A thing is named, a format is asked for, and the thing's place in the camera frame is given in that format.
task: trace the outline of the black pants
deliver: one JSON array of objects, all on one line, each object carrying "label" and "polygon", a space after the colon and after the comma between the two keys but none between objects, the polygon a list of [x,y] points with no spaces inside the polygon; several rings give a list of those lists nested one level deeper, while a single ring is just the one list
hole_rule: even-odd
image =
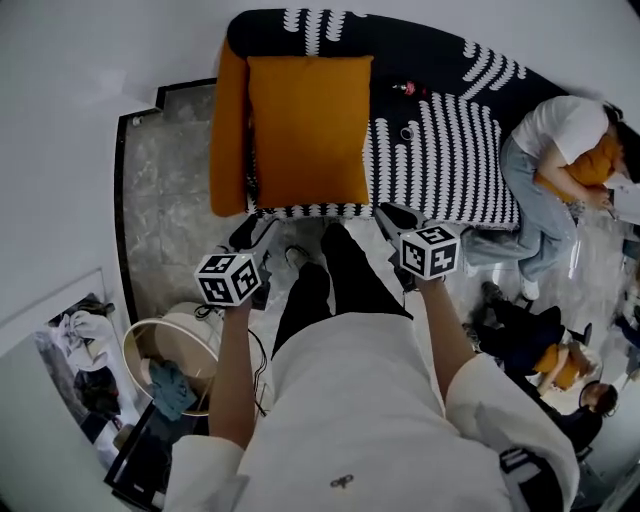
[{"label": "black pants", "polygon": [[554,306],[534,315],[504,300],[494,301],[491,308],[504,327],[475,325],[480,349],[502,359],[507,372],[533,374],[533,367],[547,348],[562,340],[564,327],[560,323],[560,309]]},{"label": "black pants", "polygon": [[[321,240],[322,252],[333,280],[336,315],[388,313],[413,317],[405,311],[373,271],[364,251],[340,224],[331,224]],[[273,355],[291,336],[311,324],[331,317],[329,274],[307,263],[300,270],[280,319]]]}]

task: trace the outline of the marble floor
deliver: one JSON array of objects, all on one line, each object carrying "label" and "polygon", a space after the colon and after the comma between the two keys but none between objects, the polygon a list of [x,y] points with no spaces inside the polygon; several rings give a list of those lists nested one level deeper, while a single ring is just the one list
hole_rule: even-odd
[{"label": "marble floor", "polygon": [[[242,216],[219,218],[209,209],[208,149],[214,87],[170,92],[165,110],[129,124],[124,167],[126,246],[135,302],[140,318],[162,316],[181,301],[200,302],[192,272],[204,254],[242,222]],[[425,359],[431,361],[426,317],[417,294],[402,297],[387,258],[391,247],[375,222],[349,220],[346,227],[369,256],[372,267],[415,316]],[[252,326],[268,353],[295,275],[285,264],[283,249],[296,241],[317,248],[322,221],[282,224],[272,246],[273,272],[268,307],[252,315]],[[564,323],[581,331],[594,324],[592,344],[606,352],[611,345],[611,316],[632,273],[621,253],[629,226],[610,217],[587,212],[579,226],[579,241],[571,254],[541,282],[541,299],[533,311],[560,306]],[[518,272],[513,265],[483,269],[473,278],[450,275],[447,288],[461,320],[480,297],[480,285],[492,279],[512,298]]]}]

